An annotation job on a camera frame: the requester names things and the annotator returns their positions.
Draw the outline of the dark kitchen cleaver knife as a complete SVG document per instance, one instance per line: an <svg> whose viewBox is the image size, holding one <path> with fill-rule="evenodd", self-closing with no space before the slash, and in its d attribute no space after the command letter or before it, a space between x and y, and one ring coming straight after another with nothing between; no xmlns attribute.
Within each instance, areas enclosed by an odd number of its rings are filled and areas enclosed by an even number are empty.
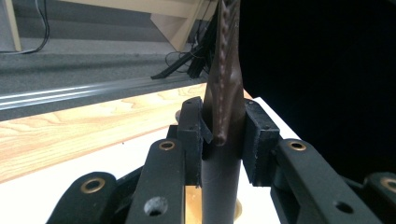
<svg viewBox="0 0 396 224"><path fill-rule="evenodd" d="M203 119L213 139L202 155L202 223L233 224L245 128L239 62L241 0L219 0L216 48Z"/></svg>

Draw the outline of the wooden table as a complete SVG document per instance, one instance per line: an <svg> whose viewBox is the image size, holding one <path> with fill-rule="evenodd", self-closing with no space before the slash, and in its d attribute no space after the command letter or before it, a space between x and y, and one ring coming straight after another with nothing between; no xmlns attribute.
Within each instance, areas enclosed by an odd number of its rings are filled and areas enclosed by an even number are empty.
<svg viewBox="0 0 396 224"><path fill-rule="evenodd" d="M164 129L205 89L197 84L0 121L0 184Z"/></svg>

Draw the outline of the beige square holder cup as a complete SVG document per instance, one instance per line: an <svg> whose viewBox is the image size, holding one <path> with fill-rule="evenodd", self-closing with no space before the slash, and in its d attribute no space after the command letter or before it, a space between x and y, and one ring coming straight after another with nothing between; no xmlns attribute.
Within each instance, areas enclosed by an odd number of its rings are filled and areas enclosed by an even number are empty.
<svg viewBox="0 0 396 224"><path fill-rule="evenodd" d="M185 188L185 224L202 224L202 189Z"/></svg>

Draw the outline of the wooden shelf unit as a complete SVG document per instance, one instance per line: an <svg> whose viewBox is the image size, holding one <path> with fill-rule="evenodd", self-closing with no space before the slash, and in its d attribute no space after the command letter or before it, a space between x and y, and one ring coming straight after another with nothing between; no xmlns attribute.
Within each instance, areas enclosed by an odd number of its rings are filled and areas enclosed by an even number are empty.
<svg viewBox="0 0 396 224"><path fill-rule="evenodd" d="M62 0L150 14L151 21L175 50L182 51L197 20L209 21L219 0ZM21 51L12 0L0 0L0 49Z"/></svg>

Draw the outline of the black curtain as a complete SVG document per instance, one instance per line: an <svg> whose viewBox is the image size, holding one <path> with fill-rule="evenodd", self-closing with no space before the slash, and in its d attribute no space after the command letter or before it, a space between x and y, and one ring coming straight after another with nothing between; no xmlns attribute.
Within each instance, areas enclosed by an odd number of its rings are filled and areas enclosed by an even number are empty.
<svg viewBox="0 0 396 224"><path fill-rule="evenodd" d="M242 0L245 89L341 175L396 174L396 0Z"/></svg>

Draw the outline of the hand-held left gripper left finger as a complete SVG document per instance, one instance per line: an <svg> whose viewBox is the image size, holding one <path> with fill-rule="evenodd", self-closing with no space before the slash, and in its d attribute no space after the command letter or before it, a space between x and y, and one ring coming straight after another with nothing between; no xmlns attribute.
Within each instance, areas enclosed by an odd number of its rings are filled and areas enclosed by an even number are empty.
<svg viewBox="0 0 396 224"><path fill-rule="evenodd" d="M185 150L185 184L201 186L201 163L204 141L212 140L212 133L203 117L203 100L193 97L182 104L177 125L177 139Z"/></svg>

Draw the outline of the white table mat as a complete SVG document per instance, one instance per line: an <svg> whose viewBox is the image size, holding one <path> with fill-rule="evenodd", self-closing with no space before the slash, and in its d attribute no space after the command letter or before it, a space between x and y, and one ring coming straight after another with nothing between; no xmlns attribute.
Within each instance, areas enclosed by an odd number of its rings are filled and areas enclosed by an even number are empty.
<svg viewBox="0 0 396 224"><path fill-rule="evenodd" d="M1 183L0 224L46 224L77 178L95 171L115 177L132 172L144 163L150 145L165 138L168 127Z"/></svg>

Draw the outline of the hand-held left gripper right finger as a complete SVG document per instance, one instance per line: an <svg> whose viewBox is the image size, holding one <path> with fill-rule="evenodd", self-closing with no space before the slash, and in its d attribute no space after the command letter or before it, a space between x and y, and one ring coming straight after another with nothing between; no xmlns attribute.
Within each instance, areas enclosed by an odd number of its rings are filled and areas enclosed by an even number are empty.
<svg viewBox="0 0 396 224"><path fill-rule="evenodd" d="M253 100L246 100L246 128L243 164L249 183L254 187L270 187L273 176L273 155L280 140L280 130Z"/></svg>

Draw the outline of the metal floor rail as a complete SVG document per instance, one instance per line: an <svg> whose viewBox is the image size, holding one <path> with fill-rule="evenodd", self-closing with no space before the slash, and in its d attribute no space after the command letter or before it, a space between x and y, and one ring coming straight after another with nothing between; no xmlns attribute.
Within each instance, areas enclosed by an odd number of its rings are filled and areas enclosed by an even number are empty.
<svg viewBox="0 0 396 224"><path fill-rule="evenodd" d="M137 77L40 91L0 94L0 121L204 82L205 78L175 74L160 79Z"/></svg>

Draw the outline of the black metal stand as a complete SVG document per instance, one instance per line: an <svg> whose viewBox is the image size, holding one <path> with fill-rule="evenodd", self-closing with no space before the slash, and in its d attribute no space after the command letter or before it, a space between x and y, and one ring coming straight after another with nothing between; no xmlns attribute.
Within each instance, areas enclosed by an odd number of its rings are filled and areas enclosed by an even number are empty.
<svg viewBox="0 0 396 224"><path fill-rule="evenodd" d="M195 47L193 47L190 51L185 52L174 63L170 64L159 74L152 76L151 78L167 78L187 62L190 62L190 66L187 69L187 75L191 78L198 78L198 76L200 76L201 72L204 70L205 65L211 62L211 51L215 48L216 32L217 16L214 16L207 25L206 31L201 41Z"/></svg>

